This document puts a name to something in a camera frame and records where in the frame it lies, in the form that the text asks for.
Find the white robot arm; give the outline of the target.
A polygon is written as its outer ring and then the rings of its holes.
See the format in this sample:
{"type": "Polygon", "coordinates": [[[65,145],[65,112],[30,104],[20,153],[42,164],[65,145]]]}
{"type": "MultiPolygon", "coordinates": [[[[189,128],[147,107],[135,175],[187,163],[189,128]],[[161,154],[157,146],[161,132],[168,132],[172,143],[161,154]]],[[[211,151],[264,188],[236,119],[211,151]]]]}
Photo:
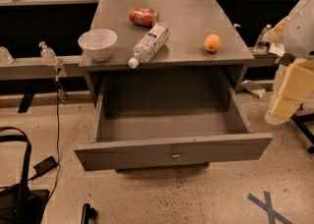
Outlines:
{"type": "Polygon", "coordinates": [[[287,66],[279,64],[265,114],[267,123],[280,125],[314,91],[314,0],[299,0],[264,38],[281,43],[285,52],[294,57],[287,66]]]}

